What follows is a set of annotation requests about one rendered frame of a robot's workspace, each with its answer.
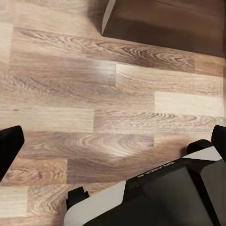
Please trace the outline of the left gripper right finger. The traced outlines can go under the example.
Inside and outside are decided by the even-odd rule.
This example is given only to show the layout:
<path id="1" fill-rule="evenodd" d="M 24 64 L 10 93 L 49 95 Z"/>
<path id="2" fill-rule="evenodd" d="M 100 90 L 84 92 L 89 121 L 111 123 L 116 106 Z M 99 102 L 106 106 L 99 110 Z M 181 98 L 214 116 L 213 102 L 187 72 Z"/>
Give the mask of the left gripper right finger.
<path id="1" fill-rule="evenodd" d="M 226 127 L 215 125 L 211 142 L 226 163 Z"/>

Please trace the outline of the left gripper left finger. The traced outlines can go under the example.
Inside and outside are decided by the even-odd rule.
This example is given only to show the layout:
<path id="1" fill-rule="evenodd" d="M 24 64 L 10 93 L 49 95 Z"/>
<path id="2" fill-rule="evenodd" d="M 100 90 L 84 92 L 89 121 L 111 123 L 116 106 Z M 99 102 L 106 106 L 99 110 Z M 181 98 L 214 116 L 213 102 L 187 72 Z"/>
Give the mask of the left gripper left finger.
<path id="1" fill-rule="evenodd" d="M 24 144 L 24 134 L 20 125 L 0 130 L 0 181 Z"/>

